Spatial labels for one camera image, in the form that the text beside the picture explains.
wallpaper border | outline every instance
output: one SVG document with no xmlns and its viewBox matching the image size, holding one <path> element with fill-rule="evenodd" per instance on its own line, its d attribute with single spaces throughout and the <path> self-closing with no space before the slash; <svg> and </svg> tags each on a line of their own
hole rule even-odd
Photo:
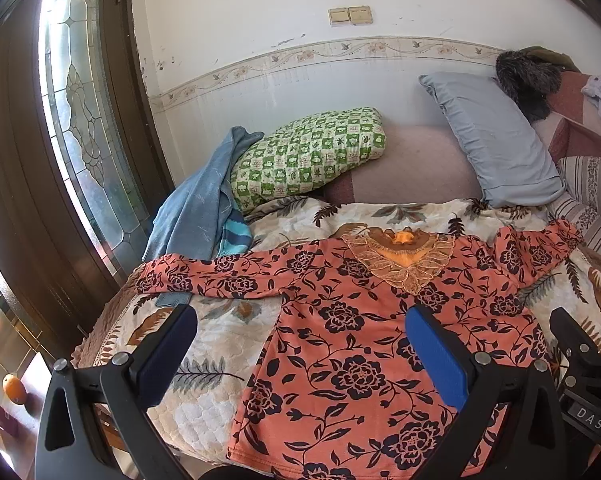
<svg viewBox="0 0 601 480">
<path fill-rule="evenodd" d="M 149 98 L 162 112 L 206 93 L 291 68 L 359 59 L 428 58 L 494 65 L 502 49 L 467 41 L 418 36 L 372 36 L 321 41 L 268 52 L 191 79 L 164 94 Z"/>
</svg>

wall switch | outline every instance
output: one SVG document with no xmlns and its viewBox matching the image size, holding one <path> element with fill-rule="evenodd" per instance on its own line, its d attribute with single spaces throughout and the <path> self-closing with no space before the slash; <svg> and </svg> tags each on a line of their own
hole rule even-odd
<svg viewBox="0 0 601 480">
<path fill-rule="evenodd" d="M 349 22 L 349 9 L 347 7 L 338 7 L 337 9 L 329 9 L 329 21 L 332 25 L 336 23 Z"/>
<path fill-rule="evenodd" d="M 367 25 L 373 23 L 371 8 L 369 6 L 349 7 L 349 16 L 354 25 Z"/>
</svg>

bed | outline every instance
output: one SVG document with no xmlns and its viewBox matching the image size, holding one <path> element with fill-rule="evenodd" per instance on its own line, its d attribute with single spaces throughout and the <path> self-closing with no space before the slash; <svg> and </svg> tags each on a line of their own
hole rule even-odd
<svg viewBox="0 0 601 480">
<path fill-rule="evenodd" d="M 339 237 L 356 228 L 377 226 L 398 231 L 406 226 L 447 233 L 450 228 L 493 242 L 498 229 L 542 230 L 551 215 L 544 207 L 492 210 L 477 199 L 447 203 L 361 204 L 334 206 L 309 197 L 289 197 L 257 208 L 247 218 L 254 251 Z M 549 348 L 557 355 L 549 315 L 565 307 L 601 350 L 601 275 L 590 254 L 576 249 L 544 279 L 520 292 L 520 301 L 538 318 Z M 74 362 L 79 367 L 106 362 L 117 351 L 132 351 L 156 330 L 170 310 L 154 295 L 135 294 L 135 276 L 107 306 Z M 279 298 L 223 300 L 194 296 L 198 335 L 161 405 L 149 417 L 165 441 L 208 463 L 227 462 L 230 427 L 243 388 L 268 338 Z"/>
<path fill-rule="evenodd" d="M 480 200 L 481 185 L 449 126 L 398 126 L 388 121 L 383 126 L 390 149 L 381 158 L 344 173 L 311 196 L 276 199 L 254 209 L 245 218 L 254 236 L 251 250 L 340 238 L 366 227 L 475 235 L 493 244 L 504 226 L 542 231 L 553 219 L 564 218 L 581 231 L 584 243 L 518 292 L 518 301 L 542 328 L 547 359 L 558 378 L 566 361 L 549 330 L 555 308 L 564 307 L 601 352 L 601 135 L 570 118 L 569 110 L 562 111 L 566 115 L 553 112 L 535 124 L 567 186 L 547 206 L 490 208 Z M 160 294 L 139 293 L 141 270 L 105 306 L 93 332 L 74 352 L 74 365 L 100 365 L 116 352 L 133 351 L 168 317 L 172 306 Z M 263 346 L 271 340 L 282 300 L 185 298 L 199 316 L 197 336 L 163 402 L 148 415 L 174 449 L 207 463 L 227 463 L 236 411 L 264 356 Z M 490 446 L 488 439 L 485 446 Z"/>
</svg>

fur hat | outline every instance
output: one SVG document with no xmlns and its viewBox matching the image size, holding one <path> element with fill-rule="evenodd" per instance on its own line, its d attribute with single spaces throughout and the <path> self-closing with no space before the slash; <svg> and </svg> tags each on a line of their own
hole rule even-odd
<svg viewBox="0 0 601 480">
<path fill-rule="evenodd" d="M 549 115 L 546 96 L 558 92 L 562 81 L 558 66 L 508 50 L 496 60 L 496 75 L 503 92 L 516 102 L 529 122 Z"/>
</svg>

quilted bedspread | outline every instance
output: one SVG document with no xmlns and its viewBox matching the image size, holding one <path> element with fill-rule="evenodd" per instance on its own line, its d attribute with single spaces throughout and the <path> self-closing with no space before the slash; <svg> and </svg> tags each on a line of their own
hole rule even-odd
<svg viewBox="0 0 601 480">
<path fill-rule="evenodd" d="M 492 210 L 476 200 L 334 206 L 313 198 L 289 197 L 259 206 L 246 221 L 254 235 L 253 249 L 270 250 L 340 237 L 367 226 L 395 231 L 411 226 L 429 232 L 475 235 L 491 244 L 503 226 L 540 231 L 549 219 L 544 207 Z M 590 251 L 574 250 L 552 272 L 522 289 L 519 300 L 540 322 L 556 362 L 564 358 L 549 331 L 549 315 L 559 306 L 571 313 L 601 351 L 601 261 Z M 232 420 L 276 322 L 280 303 L 280 298 L 192 298 L 190 304 L 199 317 L 198 333 L 163 402 L 148 411 L 167 444 L 206 462 L 229 461 L 226 452 Z M 169 307 L 156 306 L 155 295 L 137 294 L 107 327 L 93 362 L 81 360 L 81 364 L 104 364 L 118 351 L 133 351 L 144 335 L 158 329 L 170 311 Z"/>
</svg>

